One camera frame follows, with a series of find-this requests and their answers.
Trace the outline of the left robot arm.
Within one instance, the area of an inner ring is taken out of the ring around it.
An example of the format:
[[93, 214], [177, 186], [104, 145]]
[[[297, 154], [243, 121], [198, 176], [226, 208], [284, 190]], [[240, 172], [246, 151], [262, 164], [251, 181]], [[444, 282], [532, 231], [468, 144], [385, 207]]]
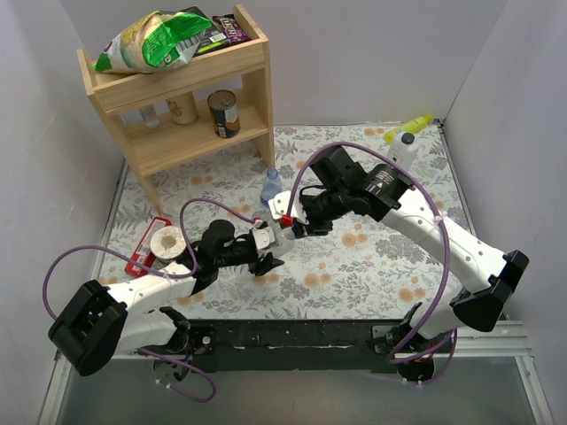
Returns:
[[227, 220], [213, 221], [193, 252], [156, 274], [103, 286], [85, 282], [57, 317], [48, 338], [81, 376], [100, 370], [115, 353], [154, 348], [179, 354], [190, 349], [190, 321], [170, 306], [209, 287], [224, 267], [246, 266], [255, 276], [283, 264], [280, 227], [261, 221], [237, 236]]

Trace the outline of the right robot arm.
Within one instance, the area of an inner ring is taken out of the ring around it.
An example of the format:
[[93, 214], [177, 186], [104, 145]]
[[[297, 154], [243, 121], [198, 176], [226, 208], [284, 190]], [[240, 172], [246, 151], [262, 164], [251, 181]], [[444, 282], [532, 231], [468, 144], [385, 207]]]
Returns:
[[442, 215], [427, 190], [392, 159], [377, 154], [369, 172], [348, 154], [349, 143], [330, 143], [301, 167], [319, 180], [307, 196], [295, 182], [282, 212], [296, 237], [326, 236], [348, 213], [369, 216], [412, 240], [443, 266], [439, 289], [428, 304], [414, 305], [402, 322], [377, 339], [389, 352], [410, 350], [416, 358], [436, 350], [459, 328], [490, 332], [529, 264], [519, 250], [504, 252], [482, 243]]

